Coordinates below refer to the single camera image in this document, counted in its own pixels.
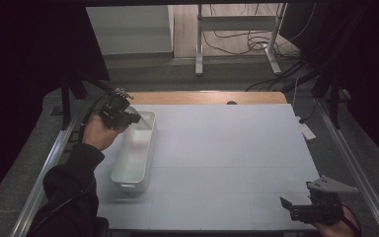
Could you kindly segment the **black floor frame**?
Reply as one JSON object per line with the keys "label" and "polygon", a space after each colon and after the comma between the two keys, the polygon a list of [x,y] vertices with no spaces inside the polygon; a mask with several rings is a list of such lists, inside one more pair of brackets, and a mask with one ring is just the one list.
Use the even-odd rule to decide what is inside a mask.
{"label": "black floor frame", "polygon": [[73,146],[80,144],[83,139],[83,131],[74,130],[70,133],[68,140],[66,142],[64,151],[70,153],[73,150]]}

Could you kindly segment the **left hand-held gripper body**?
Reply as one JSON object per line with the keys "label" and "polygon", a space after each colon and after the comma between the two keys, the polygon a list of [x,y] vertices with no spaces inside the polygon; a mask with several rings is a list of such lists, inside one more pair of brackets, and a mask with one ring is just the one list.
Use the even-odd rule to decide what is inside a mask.
{"label": "left hand-held gripper body", "polygon": [[130,106],[128,98],[129,95],[120,88],[116,88],[110,93],[107,102],[103,104],[99,112],[99,116],[107,128],[129,125],[127,116],[131,113],[125,110]]}

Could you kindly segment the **wooden table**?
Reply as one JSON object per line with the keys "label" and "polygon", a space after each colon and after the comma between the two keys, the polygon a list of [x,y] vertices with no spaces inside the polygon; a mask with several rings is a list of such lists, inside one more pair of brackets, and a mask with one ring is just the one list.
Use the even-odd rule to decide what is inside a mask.
{"label": "wooden table", "polygon": [[132,105],[270,105],[286,104],[280,92],[133,92]]}

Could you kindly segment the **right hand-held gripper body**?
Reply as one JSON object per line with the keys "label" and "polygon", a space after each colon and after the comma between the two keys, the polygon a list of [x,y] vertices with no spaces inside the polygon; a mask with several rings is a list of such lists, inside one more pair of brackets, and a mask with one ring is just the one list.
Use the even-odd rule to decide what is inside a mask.
{"label": "right hand-held gripper body", "polygon": [[313,182],[307,182],[312,202],[312,211],[307,223],[323,223],[333,225],[343,217],[339,194],[356,194],[357,187],[352,187],[332,178],[321,176]]}

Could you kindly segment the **black curtain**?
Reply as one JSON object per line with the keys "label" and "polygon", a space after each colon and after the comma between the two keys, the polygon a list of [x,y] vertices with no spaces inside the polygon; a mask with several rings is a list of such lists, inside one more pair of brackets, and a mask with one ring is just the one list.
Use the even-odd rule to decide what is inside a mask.
{"label": "black curtain", "polygon": [[280,34],[300,48],[306,60],[322,65],[335,52],[359,4],[364,7],[362,17],[312,94],[321,97],[332,84],[347,90],[349,111],[379,147],[379,0],[290,2]]}
{"label": "black curtain", "polygon": [[71,0],[0,0],[0,183],[26,143],[42,100],[84,76],[109,78],[87,9]]}

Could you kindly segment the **black stand legs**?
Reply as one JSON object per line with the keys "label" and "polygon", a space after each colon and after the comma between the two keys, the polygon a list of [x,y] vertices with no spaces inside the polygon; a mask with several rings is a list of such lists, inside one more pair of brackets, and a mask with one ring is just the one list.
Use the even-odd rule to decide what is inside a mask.
{"label": "black stand legs", "polygon": [[63,124],[62,130],[65,130],[71,121],[70,111],[70,93],[73,93],[74,97],[79,100],[83,100],[87,96],[87,91],[83,84],[84,81],[91,83],[99,89],[105,92],[111,92],[113,88],[104,84],[103,82],[93,79],[91,76],[84,72],[78,71],[75,75],[64,76],[61,78],[61,97],[62,97],[62,116]]}
{"label": "black stand legs", "polygon": [[321,74],[312,89],[312,95],[314,98],[323,98],[327,91],[330,91],[330,120],[335,128],[340,128],[338,120],[340,80],[338,76]]}

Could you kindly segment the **white board table cover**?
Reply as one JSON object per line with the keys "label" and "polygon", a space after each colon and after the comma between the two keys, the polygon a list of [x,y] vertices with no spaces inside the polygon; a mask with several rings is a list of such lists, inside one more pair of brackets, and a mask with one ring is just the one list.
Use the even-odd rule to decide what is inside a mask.
{"label": "white board table cover", "polygon": [[280,201],[308,202],[319,174],[290,105],[150,105],[157,137],[148,189],[125,194],[106,150],[99,214],[113,229],[300,230]]}

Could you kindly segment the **person's right hand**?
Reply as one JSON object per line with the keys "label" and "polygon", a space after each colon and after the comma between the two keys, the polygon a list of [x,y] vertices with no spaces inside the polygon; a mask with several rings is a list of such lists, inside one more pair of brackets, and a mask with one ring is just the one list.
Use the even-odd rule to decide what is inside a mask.
{"label": "person's right hand", "polygon": [[[359,230],[359,224],[352,212],[345,206],[342,209],[344,218]],[[322,237],[355,237],[354,230],[342,220],[333,225],[313,223],[313,226],[319,231]]]}

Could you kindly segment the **person's left hand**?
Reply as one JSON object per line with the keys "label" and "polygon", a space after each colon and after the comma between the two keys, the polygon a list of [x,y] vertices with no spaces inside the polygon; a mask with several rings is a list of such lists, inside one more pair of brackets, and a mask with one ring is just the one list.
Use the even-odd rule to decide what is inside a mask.
{"label": "person's left hand", "polygon": [[82,142],[103,151],[111,146],[114,140],[125,131],[126,126],[106,128],[100,116],[92,115],[85,126]]}

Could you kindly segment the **aluminium rail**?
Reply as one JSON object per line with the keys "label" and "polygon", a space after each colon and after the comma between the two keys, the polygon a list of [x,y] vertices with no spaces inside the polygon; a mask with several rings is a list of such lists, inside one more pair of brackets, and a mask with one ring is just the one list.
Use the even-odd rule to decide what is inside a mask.
{"label": "aluminium rail", "polygon": [[57,137],[55,138],[55,141],[38,174],[36,182],[21,210],[21,213],[18,216],[17,221],[15,222],[15,225],[9,237],[26,237],[27,236],[28,231],[32,225],[32,221],[44,197],[42,180],[45,174],[47,173],[47,171],[58,163],[61,155],[63,154],[65,146],[69,140],[69,137],[77,123],[78,123],[78,120],[76,118],[73,118],[67,124],[67,126],[64,129],[60,130],[59,133],[57,134]]}
{"label": "aluminium rail", "polygon": [[364,170],[359,165],[358,160],[343,136],[341,129],[336,128],[331,121],[328,107],[323,102],[318,102],[317,105],[319,107],[321,117],[323,118],[326,127],[328,128],[338,150],[340,151],[346,167],[353,176],[361,195],[363,196],[379,226],[379,196],[376,194],[376,190],[370,184]]}

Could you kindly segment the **white metal desk frame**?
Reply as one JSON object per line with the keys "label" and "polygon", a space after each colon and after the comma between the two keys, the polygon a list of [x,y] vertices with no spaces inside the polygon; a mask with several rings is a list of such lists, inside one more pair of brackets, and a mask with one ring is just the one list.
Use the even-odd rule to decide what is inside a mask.
{"label": "white metal desk frame", "polygon": [[195,54],[195,75],[203,74],[203,56],[201,37],[203,32],[214,31],[269,31],[270,40],[265,45],[265,55],[275,75],[281,74],[276,61],[274,45],[281,21],[285,12],[286,3],[283,3],[274,16],[203,16],[202,5],[197,5],[197,43]]}

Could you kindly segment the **white plastic storage bin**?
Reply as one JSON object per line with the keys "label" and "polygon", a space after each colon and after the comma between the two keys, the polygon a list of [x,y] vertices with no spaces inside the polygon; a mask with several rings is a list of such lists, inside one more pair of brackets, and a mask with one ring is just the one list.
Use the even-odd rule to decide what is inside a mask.
{"label": "white plastic storage bin", "polygon": [[156,114],[150,111],[140,114],[153,128],[148,129],[142,121],[128,127],[111,173],[112,181],[126,193],[143,193],[150,183],[157,136]]}

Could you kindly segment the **white cabinet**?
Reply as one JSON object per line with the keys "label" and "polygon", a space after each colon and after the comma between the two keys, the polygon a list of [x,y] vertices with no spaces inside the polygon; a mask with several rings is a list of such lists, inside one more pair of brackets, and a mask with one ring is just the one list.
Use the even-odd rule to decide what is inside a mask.
{"label": "white cabinet", "polygon": [[87,7],[103,55],[172,52],[166,5]]}

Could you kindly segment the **white power strip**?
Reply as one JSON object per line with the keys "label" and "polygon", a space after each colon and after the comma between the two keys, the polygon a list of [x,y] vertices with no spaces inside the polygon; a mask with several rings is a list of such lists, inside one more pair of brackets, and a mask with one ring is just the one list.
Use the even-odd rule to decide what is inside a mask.
{"label": "white power strip", "polygon": [[302,132],[304,138],[306,141],[311,141],[316,138],[315,133],[309,128],[309,126],[305,123],[305,119],[301,117],[297,117],[298,120],[298,126],[300,128],[300,131]]}

